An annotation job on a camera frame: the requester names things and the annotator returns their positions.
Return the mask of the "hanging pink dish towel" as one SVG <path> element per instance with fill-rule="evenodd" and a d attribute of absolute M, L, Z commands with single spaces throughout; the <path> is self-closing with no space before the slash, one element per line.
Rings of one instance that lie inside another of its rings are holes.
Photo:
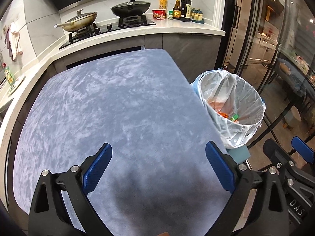
<path fill-rule="evenodd" d="M 9 27 L 7 27 L 5 33 L 5 44 L 8 49 L 9 57 L 12 61 L 16 60 L 17 55 L 22 55 L 23 51 L 20 45 L 20 32 L 16 27 L 16 24 L 12 22 Z"/>

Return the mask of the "dark soy sauce bottle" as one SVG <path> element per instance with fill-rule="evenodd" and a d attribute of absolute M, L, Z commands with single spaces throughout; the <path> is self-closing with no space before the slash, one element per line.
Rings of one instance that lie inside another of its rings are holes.
<path fill-rule="evenodd" d="M 181 21 L 189 22 L 191 19 L 191 0 L 181 0 Z"/>

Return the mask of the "black wok with lid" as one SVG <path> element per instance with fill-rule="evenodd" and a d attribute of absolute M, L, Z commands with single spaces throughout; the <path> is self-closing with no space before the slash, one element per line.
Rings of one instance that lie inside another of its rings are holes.
<path fill-rule="evenodd" d="M 133 16 L 141 16 L 144 14 L 149 7 L 151 6 L 150 2 L 139 1 L 139 0 L 129 0 L 127 2 L 115 5 L 111 7 L 111 11 L 114 15 L 125 18 Z"/>

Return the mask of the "teal condiment jar rack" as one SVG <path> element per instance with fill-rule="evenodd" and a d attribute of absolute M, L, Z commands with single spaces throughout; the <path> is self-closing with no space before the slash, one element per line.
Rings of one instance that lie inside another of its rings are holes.
<path fill-rule="evenodd" d="M 203 19 L 203 12 L 200 9 L 192 8 L 190 21 L 195 23 L 205 23 Z"/>

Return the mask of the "small green spice jar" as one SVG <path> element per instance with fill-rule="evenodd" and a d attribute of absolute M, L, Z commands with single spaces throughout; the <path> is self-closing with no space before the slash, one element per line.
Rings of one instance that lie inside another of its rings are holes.
<path fill-rule="evenodd" d="M 173 20 L 173 11 L 168 12 L 168 19 Z"/>

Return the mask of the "brown sauce bottle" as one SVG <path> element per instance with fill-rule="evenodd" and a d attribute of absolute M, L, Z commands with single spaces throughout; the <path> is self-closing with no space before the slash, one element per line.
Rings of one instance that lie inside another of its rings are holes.
<path fill-rule="evenodd" d="M 172 9 L 172 12 L 173 12 L 173 19 L 176 19 L 176 20 L 180 20 L 181 19 L 181 1 L 180 0 L 176 0 L 175 1 L 175 5 Z"/>

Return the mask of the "beige wok with lid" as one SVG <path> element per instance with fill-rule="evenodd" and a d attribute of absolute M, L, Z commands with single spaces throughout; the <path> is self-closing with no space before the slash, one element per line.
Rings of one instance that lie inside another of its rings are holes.
<path fill-rule="evenodd" d="M 96 20 L 98 12 L 82 13 L 82 11 L 83 9 L 77 10 L 75 17 L 64 23 L 54 25 L 54 28 L 62 28 L 67 32 L 74 32 L 92 25 Z"/>

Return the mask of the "green dish soap bottle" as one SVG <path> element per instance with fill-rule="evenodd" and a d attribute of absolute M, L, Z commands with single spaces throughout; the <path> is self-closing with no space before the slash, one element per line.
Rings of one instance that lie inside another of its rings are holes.
<path fill-rule="evenodd" d="M 12 74 L 10 67 L 6 63 L 3 63 L 3 69 L 7 82 L 9 83 L 10 86 L 13 86 L 14 83 L 16 82 L 16 79 L 14 74 Z"/>

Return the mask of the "yellow seasoning packet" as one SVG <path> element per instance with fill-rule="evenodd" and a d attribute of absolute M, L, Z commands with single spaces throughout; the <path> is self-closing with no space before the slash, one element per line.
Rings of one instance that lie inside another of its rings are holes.
<path fill-rule="evenodd" d="M 159 8 L 160 9 L 167 9 L 168 0 L 159 0 Z"/>

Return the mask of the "trash bin with plastic liner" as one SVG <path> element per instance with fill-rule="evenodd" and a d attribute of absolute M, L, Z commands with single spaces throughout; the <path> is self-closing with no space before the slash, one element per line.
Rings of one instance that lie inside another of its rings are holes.
<path fill-rule="evenodd" d="M 226 70 L 210 70 L 191 83 L 193 91 L 207 110 L 226 149 L 245 145 L 262 123 L 266 104 L 253 86 Z M 239 115 L 239 123 L 218 115 L 207 99 L 222 100 Z"/>

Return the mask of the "green wasabi box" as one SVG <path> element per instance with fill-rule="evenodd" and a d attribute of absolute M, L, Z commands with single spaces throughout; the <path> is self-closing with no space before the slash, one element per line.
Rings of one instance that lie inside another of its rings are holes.
<path fill-rule="evenodd" d="M 238 114 L 234 114 L 233 116 L 231 116 L 229 118 L 229 120 L 232 121 L 232 122 L 237 122 L 238 119 L 239 119 L 239 115 Z"/>

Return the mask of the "orange wrapper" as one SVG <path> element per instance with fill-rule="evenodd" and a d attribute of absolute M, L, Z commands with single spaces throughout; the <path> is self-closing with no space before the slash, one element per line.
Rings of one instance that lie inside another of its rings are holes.
<path fill-rule="evenodd" d="M 221 117 L 228 119 L 233 116 L 234 114 L 237 114 L 235 111 L 233 111 L 231 108 L 228 108 L 225 105 L 225 102 L 223 102 L 222 100 L 213 100 L 211 98 L 207 99 L 207 104 L 209 104 L 214 111 L 216 111 L 216 113 L 218 115 L 220 115 Z"/>

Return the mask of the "red instant noodle cup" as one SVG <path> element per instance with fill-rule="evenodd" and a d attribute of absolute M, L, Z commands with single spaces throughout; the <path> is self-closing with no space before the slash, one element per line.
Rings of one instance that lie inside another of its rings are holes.
<path fill-rule="evenodd" d="M 152 14 L 154 20 L 164 20 L 167 17 L 166 9 L 154 9 Z"/>

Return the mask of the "black gas stove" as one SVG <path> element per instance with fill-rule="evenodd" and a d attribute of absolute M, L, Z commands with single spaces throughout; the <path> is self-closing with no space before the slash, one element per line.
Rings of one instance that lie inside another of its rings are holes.
<path fill-rule="evenodd" d="M 111 31 L 122 30 L 127 28 L 134 27 L 142 27 L 142 26 L 154 26 L 157 23 L 147 19 L 144 14 L 139 16 L 131 16 L 131 17 L 120 17 L 118 22 L 111 23 L 108 25 L 97 26 L 96 23 L 89 25 L 88 27 L 84 27 L 82 29 L 76 30 L 74 32 L 70 32 L 68 34 L 68 40 L 63 43 L 59 49 L 63 49 L 71 44 L 77 43 L 78 41 L 82 41 L 84 39 L 104 34 Z"/>

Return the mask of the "white plate on counter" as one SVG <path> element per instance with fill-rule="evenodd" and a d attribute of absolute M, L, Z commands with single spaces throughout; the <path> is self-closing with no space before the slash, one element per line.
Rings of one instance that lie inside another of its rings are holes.
<path fill-rule="evenodd" d="M 7 91 L 7 96 L 11 96 L 16 90 L 17 88 L 21 85 L 21 83 L 24 81 L 24 79 L 26 78 L 26 76 L 20 76 L 16 79 L 15 83 L 8 89 Z"/>

